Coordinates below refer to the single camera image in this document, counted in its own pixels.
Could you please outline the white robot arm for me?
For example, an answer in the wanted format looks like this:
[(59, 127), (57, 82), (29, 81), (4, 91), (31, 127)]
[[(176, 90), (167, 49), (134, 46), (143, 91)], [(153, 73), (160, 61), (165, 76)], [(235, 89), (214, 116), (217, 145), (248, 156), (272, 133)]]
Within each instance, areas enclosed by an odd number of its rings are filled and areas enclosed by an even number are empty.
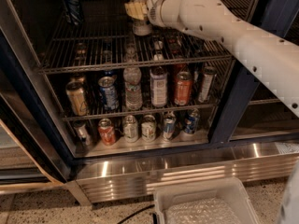
[(155, 26), (221, 43), (244, 65), (220, 120), (212, 144), (227, 143), (257, 85), (262, 82), (291, 112), (299, 115), (299, 47), (236, 17), (221, 0), (142, 0), (125, 5), (127, 14)]

